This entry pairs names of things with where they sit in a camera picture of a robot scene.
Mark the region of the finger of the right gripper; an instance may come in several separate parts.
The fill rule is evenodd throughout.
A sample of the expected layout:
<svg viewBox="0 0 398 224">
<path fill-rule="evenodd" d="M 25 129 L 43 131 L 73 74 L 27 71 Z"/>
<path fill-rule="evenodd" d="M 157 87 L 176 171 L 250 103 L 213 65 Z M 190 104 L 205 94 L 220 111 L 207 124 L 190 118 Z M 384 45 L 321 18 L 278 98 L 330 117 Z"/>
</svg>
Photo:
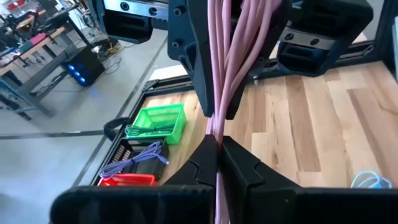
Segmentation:
<svg viewBox="0 0 398 224">
<path fill-rule="evenodd" d="M 207 0 L 170 0 L 168 55 L 187 71 L 203 114 L 215 112 Z"/>
<path fill-rule="evenodd" d="M 246 76 L 258 57 L 269 59 L 289 20 L 291 7 L 290 0 L 244 2 L 226 61 L 225 119 L 234 119 L 246 84 Z"/>
</svg>

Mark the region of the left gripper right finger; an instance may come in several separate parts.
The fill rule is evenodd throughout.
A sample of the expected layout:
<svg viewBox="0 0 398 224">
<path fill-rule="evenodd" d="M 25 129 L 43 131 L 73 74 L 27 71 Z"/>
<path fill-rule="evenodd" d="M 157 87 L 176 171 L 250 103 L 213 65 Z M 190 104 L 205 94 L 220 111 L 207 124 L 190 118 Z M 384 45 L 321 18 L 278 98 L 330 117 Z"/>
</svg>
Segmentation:
<svg viewBox="0 0 398 224">
<path fill-rule="evenodd" d="M 396 189 L 301 187 L 229 136 L 221 171 L 231 223 L 395 223 Z"/>
</svg>

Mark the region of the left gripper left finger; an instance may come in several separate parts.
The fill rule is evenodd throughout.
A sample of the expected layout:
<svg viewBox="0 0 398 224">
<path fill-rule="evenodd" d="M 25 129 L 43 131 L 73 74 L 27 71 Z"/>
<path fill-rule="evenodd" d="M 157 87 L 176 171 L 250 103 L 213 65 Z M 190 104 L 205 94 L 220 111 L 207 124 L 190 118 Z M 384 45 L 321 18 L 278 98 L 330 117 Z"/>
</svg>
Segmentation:
<svg viewBox="0 0 398 224">
<path fill-rule="evenodd" d="M 210 224 L 215 221 L 218 143 L 206 135 L 190 158 L 158 186 L 80 186 L 51 206 L 56 224 Z"/>
</svg>

